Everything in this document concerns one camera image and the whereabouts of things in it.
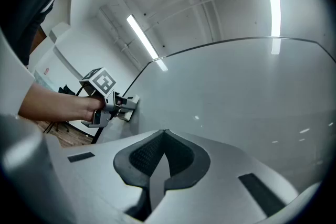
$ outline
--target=black slot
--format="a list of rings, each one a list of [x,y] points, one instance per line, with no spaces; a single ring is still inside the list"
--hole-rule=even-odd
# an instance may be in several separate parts
[[[267,217],[274,215],[286,206],[255,174],[239,176],[238,179]]]
[[[83,159],[88,159],[91,157],[94,157],[95,155],[91,152],[85,152],[85,153],[81,153],[81,154],[77,154],[77,155],[73,155],[73,156],[68,156],[68,159],[71,163],[74,162],[78,162],[81,161]]]

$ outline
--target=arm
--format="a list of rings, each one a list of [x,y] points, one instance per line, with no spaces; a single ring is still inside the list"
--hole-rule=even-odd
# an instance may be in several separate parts
[[[18,114],[34,121],[91,121],[94,111],[103,107],[102,100],[57,93],[34,83]]]

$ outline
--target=ceiling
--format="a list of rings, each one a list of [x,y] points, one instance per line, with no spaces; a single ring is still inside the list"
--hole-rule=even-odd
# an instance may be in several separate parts
[[[315,40],[332,54],[326,0],[280,0],[281,36]],[[116,44],[142,69],[152,58],[126,18],[133,14],[159,57],[220,40],[270,36],[270,0],[71,0],[71,24],[97,16]]]

